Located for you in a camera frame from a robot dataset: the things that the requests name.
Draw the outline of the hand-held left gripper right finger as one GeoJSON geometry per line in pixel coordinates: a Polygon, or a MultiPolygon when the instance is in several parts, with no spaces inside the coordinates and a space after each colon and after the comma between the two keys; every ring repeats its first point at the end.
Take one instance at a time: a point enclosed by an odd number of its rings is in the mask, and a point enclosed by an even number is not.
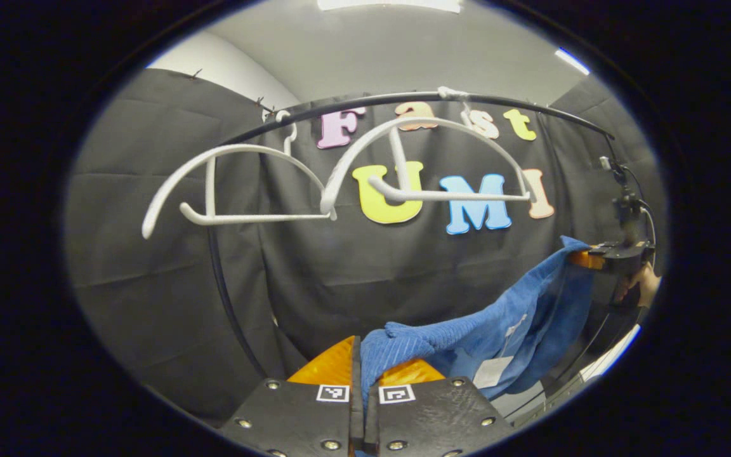
{"type": "Polygon", "coordinates": [[[415,359],[369,389],[364,455],[470,456],[514,431],[467,377],[446,377],[415,359]]]}

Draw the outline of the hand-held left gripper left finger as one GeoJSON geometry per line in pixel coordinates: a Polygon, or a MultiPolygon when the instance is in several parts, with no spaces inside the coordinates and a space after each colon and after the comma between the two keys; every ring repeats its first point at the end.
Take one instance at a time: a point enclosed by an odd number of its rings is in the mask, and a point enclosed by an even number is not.
{"type": "Polygon", "coordinates": [[[255,456],[354,456],[364,438],[359,350],[349,336],[288,379],[264,379],[221,436],[255,456]]]}

